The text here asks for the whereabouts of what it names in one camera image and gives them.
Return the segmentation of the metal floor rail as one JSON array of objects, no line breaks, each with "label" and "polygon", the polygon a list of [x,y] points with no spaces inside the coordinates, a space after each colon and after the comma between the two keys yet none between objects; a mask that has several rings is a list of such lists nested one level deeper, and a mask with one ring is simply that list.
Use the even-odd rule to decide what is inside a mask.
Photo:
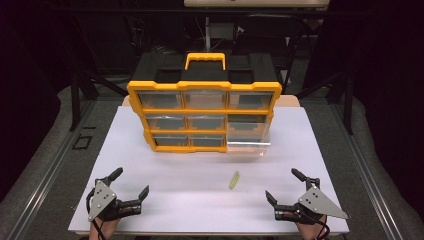
[{"label": "metal floor rail", "polygon": [[94,166],[106,124],[90,101],[76,129],[63,108],[11,192],[0,204],[0,240],[79,240],[68,229]]},{"label": "metal floor rail", "polygon": [[404,240],[400,229],[398,228],[389,207],[383,198],[383,194],[377,186],[366,159],[360,150],[360,147],[353,135],[346,130],[343,122],[343,113],[336,104],[330,104],[332,114],[335,116],[338,127],[340,128],[344,139],[347,141],[354,157],[354,165],[358,175],[364,185],[371,204],[382,225],[382,228],[388,240]]}]

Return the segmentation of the black chair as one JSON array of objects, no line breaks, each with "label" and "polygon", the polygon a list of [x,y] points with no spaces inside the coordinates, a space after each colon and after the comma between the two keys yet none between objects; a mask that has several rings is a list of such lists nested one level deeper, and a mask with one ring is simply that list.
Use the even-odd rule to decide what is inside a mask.
[{"label": "black chair", "polygon": [[306,33],[305,22],[292,15],[249,14],[233,28],[234,55],[269,54],[285,93],[298,44]]}]

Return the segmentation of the person's left hand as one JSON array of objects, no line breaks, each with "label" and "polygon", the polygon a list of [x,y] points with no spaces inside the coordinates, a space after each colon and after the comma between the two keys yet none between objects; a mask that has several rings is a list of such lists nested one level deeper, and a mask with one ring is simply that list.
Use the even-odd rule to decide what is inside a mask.
[{"label": "person's left hand", "polygon": [[103,234],[105,239],[109,240],[117,229],[119,222],[119,219],[103,222],[101,219],[96,218],[94,221],[91,222],[90,225],[89,240],[99,240],[99,233],[95,228],[94,224],[97,224],[97,226],[100,228],[101,233]]}]

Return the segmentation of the small yellow-green stick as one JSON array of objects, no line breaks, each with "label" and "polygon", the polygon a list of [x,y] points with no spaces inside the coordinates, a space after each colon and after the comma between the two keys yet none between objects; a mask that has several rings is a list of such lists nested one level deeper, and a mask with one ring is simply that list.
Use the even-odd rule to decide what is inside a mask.
[{"label": "small yellow-green stick", "polygon": [[239,171],[236,171],[234,173],[231,181],[230,181],[230,184],[229,184],[229,189],[230,190],[233,190],[236,187],[236,185],[238,183],[238,180],[239,180],[239,177],[240,177],[240,173],[239,173]]}]

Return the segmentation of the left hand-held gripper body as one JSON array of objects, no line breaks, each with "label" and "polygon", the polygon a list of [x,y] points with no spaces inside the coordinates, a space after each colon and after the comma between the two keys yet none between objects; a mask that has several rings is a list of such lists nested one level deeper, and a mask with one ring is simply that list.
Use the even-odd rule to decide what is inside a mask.
[{"label": "left hand-held gripper body", "polygon": [[121,201],[117,194],[104,182],[98,180],[88,196],[88,221],[96,218],[113,221],[141,213],[141,199]]}]

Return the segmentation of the yellow black organizer case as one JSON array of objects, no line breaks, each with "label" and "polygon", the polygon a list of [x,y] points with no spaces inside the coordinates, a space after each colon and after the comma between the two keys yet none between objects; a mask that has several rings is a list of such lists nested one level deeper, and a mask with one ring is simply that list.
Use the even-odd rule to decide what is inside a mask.
[{"label": "yellow black organizer case", "polygon": [[[129,103],[140,118],[145,138],[144,124],[139,115],[141,104],[138,99],[138,93],[144,90],[270,91],[273,93],[274,117],[275,102],[279,99],[283,88],[276,76],[272,60],[267,54],[145,54],[127,85]],[[152,150],[157,151],[149,142],[147,144]]]}]

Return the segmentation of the person's right hand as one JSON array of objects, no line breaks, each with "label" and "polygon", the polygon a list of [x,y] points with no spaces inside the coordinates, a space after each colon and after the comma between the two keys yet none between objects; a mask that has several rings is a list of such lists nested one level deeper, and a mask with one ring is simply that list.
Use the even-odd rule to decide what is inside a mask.
[{"label": "person's right hand", "polygon": [[303,240],[316,240],[324,236],[327,230],[320,224],[308,225],[297,223],[296,227]]}]

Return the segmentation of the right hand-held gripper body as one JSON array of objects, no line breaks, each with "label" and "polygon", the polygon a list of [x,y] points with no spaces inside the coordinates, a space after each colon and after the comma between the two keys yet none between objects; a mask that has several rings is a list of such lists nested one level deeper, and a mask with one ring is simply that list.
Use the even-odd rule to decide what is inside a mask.
[{"label": "right hand-held gripper body", "polygon": [[340,219],[350,218],[347,212],[321,191],[318,178],[302,178],[301,182],[305,183],[306,192],[292,206],[280,205],[273,199],[274,218],[277,221],[318,224],[324,215]]}]

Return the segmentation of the set of clear organizer drawers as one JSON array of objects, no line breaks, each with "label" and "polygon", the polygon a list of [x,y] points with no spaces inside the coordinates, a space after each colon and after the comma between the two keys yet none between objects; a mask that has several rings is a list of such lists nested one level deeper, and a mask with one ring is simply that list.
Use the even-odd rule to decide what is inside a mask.
[{"label": "set of clear organizer drawers", "polygon": [[140,91],[146,141],[157,151],[226,152],[228,122],[268,123],[270,91]]}]

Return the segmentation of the clear plastic drawer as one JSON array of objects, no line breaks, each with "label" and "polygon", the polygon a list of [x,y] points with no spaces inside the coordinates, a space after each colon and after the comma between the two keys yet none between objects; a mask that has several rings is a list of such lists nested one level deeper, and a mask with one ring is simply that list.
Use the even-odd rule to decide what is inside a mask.
[{"label": "clear plastic drawer", "polygon": [[228,122],[226,152],[263,156],[271,146],[268,123]]}]

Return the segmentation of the black metal stand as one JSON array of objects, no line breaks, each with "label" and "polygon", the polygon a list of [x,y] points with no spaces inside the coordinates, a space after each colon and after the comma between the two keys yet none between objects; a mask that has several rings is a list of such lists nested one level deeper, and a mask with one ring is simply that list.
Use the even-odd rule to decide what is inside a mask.
[{"label": "black metal stand", "polygon": [[299,93],[296,94],[298,99],[303,99],[310,94],[318,91],[325,85],[330,84],[330,90],[328,91],[325,99],[328,104],[336,104],[340,101],[341,97],[344,97],[343,100],[343,126],[347,132],[352,135],[352,107],[353,107],[353,88],[354,88],[354,79],[352,75],[348,72],[337,72],[330,76],[329,78],[318,82],[317,84],[302,89]]},{"label": "black metal stand", "polygon": [[99,92],[95,87],[96,83],[123,97],[128,95],[128,91],[98,74],[91,47],[78,23],[73,19],[69,21],[69,35],[72,38],[72,42],[67,47],[67,53],[72,62],[73,70],[70,84],[72,106],[70,131],[74,131],[81,122],[80,93],[83,93],[89,101],[96,100],[99,97]]}]

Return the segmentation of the grey metal post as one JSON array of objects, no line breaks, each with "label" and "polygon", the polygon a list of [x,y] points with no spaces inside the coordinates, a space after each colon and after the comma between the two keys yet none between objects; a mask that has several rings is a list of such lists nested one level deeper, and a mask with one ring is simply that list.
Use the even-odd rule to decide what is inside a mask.
[{"label": "grey metal post", "polygon": [[211,51],[210,19],[205,17],[205,52]]}]

